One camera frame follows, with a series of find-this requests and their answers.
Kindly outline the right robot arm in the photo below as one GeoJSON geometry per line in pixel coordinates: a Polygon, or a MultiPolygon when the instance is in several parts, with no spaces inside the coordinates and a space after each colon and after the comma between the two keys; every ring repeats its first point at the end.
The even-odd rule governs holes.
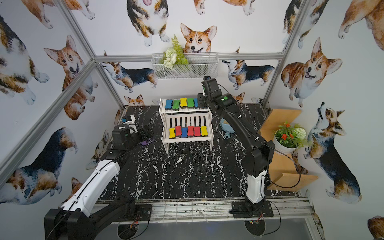
{"type": "Polygon", "coordinates": [[[244,117],[238,102],[231,94],[222,94],[216,79],[205,76],[202,88],[204,92],[198,94],[199,101],[208,107],[213,115],[228,122],[247,152],[242,159],[248,181],[245,209],[234,210],[232,213],[246,213],[253,216],[265,204],[266,175],[274,156],[275,145],[272,141],[266,142],[258,134],[244,117]]]}

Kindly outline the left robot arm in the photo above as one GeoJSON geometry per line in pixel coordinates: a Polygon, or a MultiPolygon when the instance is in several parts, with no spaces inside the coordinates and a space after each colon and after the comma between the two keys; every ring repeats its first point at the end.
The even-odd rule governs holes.
{"type": "Polygon", "coordinates": [[[132,197],[118,198],[95,213],[92,209],[112,178],[126,164],[125,156],[136,147],[154,141],[154,128],[154,125],[140,129],[135,125],[114,127],[112,148],[105,152],[91,176],[61,208],[51,209],[45,215],[47,240],[94,240],[121,217],[131,218],[134,222],[141,216],[150,217],[150,209],[141,210],[132,197]]]}

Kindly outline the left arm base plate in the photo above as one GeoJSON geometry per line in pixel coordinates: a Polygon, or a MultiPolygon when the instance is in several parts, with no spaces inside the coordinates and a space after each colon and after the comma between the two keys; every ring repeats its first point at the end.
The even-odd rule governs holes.
{"type": "Polygon", "coordinates": [[[120,216],[115,222],[137,222],[137,221],[149,221],[151,219],[153,205],[150,204],[139,204],[135,207],[128,207],[124,210],[124,214],[120,216]]]}

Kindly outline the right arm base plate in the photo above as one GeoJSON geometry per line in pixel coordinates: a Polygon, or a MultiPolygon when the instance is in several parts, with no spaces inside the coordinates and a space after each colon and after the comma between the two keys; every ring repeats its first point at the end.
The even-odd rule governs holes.
{"type": "Polygon", "coordinates": [[[229,211],[235,219],[240,218],[259,218],[273,217],[274,212],[271,207],[271,202],[262,200],[257,204],[252,204],[249,201],[232,202],[232,209],[229,211]]]}

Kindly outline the green eraser top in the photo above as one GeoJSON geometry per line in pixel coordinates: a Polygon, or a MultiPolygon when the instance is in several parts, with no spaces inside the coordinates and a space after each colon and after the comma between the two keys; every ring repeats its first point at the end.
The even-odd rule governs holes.
{"type": "Polygon", "coordinates": [[[180,99],[173,100],[172,103],[172,110],[173,111],[178,111],[180,109],[180,99]]]}
{"type": "Polygon", "coordinates": [[[195,101],[193,98],[187,98],[187,107],[188,108],[194,108],[195,107],[195,101]]]}

